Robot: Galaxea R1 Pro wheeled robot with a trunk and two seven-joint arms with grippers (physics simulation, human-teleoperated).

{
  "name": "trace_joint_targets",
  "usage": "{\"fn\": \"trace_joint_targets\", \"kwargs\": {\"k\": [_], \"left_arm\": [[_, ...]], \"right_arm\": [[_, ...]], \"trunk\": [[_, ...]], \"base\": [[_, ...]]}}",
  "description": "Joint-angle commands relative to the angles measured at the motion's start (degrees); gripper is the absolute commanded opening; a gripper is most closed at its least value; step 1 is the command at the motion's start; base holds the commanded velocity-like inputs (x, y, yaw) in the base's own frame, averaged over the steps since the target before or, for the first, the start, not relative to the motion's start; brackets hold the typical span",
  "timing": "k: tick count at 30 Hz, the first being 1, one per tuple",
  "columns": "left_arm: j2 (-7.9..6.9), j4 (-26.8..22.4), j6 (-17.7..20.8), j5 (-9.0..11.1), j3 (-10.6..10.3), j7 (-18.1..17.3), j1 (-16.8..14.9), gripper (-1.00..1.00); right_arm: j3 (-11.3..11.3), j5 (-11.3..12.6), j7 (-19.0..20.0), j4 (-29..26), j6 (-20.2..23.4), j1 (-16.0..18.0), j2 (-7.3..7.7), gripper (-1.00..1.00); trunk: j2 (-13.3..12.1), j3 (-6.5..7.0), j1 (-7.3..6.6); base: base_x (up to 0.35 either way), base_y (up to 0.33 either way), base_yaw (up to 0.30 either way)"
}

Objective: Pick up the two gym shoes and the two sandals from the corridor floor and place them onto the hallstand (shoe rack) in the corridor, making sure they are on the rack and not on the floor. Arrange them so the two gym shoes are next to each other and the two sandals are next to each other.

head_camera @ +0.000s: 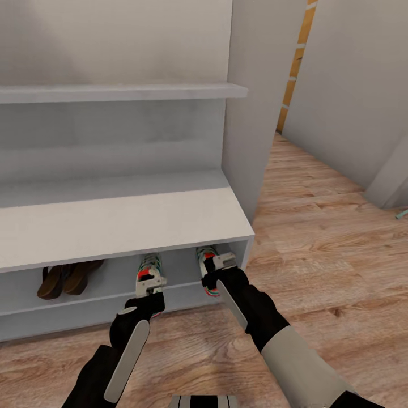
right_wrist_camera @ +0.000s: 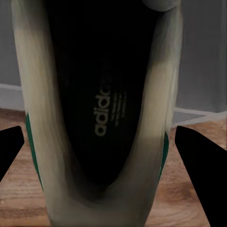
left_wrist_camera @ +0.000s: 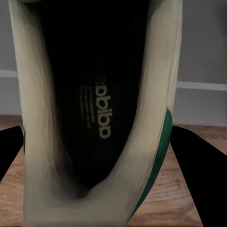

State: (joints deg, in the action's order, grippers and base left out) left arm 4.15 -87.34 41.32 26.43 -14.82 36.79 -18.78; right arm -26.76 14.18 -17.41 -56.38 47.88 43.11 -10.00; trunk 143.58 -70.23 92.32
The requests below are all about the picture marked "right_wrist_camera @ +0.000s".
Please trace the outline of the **gym shoe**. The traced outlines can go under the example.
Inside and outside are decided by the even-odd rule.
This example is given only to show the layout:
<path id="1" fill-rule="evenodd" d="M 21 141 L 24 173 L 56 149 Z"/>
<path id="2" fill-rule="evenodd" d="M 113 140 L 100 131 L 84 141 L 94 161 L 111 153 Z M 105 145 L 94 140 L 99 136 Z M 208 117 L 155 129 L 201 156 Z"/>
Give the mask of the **gym shoe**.
<path id="1" fill-rule="evenodd" d="M 53 227 L 145 227 L 169 148 L 182 0 L 11 0 Z"/>

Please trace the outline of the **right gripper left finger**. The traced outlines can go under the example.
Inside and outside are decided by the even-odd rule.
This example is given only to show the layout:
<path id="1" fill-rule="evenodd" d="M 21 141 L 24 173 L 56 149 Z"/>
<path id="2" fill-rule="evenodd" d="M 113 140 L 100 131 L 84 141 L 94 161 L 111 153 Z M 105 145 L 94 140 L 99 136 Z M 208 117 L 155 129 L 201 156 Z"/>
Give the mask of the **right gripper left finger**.
<path id="1" fill-rule="evenodd" d="M 24 144 L 20 126 L 0 131 L 0 182 Z"/>

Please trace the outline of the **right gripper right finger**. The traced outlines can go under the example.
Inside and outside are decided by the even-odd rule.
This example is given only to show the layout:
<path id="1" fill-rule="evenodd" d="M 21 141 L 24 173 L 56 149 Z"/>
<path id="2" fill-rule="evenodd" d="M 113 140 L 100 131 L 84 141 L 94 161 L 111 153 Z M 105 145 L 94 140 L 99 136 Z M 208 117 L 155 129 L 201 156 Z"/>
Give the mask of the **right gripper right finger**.
<path id="1" fill-rule="evenodd" d="M 183 126 L 175 144 L 211 227 L 227 227 L 227 151 Z"/>

